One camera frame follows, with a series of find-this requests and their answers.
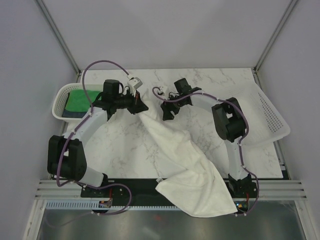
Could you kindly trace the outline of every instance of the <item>laundry basket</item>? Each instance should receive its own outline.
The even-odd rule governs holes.
[[[104,88],[103,84],[86,84],[85,85],[86,90],[94,90],[94,91],[102,92],[103,88]],[[67,103],[68,94],[71,92],[71,90],[75,90],[75,89],[83,89],[82,84],[81,83],[67,84],[63,86],[57,93],[52,106],[52,114],[56,119],[66,121],[67,123],[76,123],[79,121],[79,118],[62,117],[62,114],[64,113],[65,106]]]
[[[255,83],[226,87],[217,93],[219,99],[234,97],[238,100],[249,124],[249,134],[242,144],[259,147],[275,142],[290,133],[290,127]]]

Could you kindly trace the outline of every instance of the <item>folded green towel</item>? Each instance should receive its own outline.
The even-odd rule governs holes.
[[[93,91],[93,90],[87,90],[87,93],[93,102],[100,91]],[[85,95],[85,92],[83,89],[75,89],[71,90],[69,93],[69,98],[67,100],[67,103],[65,105],[65,110],[68,112],[87,112],[90,108],[90,103]]]

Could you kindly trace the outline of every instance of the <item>gray floor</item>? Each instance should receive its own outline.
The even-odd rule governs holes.
[[[52,225],[85,211],[46,210]],[[293,202],[259,202],[246,217],[195,218],[181,211],[131,210],[114,216],[84,216],[53,229],[42,223],[39,240],[304,240]]]

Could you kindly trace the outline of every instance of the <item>marble tabletop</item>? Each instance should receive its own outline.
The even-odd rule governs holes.
[[[175,92],[174,82],[186,78],[192,87],[219,94],[225,87],[254,82],[250,68],[136,69],[129,72],[140,78],[149,89],[167,86]],[[115,79],[127,84],[121,70],[89,70],[87,84],[102,84]],[[160,109],[161,101],[151,97]],[[229,160],[224,141],[219,138],[212,114],[195,106],[184,106],[166,124],[188,130],[192,140],[213,162],[223,178],[228,176]],[[88,166],[109,178],[168,178],[184,169],[172,163],[159,149],[137,115],[118,110],[102,125],[84,148]],[[282,178],[280,164],[272,143],[246,150],[245,164],[259,178]]]

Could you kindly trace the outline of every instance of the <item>white marble surface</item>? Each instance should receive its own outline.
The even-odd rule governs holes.
[[[192,87],[219,95],[225,87],[254,82],[249,68],[205,69],[137,69],[129,71],[139,77],[149,89],[168,86],[175,92],[174,82],[186,78]],[[121,70],[89,70],[85,76],[88,84],[102,84],[115,79],[127,84],[128,78]],[[161,112],[161,101],[151,97]],[[212,114],[194,106],[184,106],[173,121],[166,121],[179,129],[188,130],[192,140],[214,163],[223,178],[229,172],[229,160],[224,141],[215,131]],[[137,115],[126,109],[118,110],[110,121],[101,126],[85,146],[87,163],[110,178],[167,178],[183,170],[171,163],[149,135]],[[282,178],[274,145],[246,150],[245,164],[259,178]]]

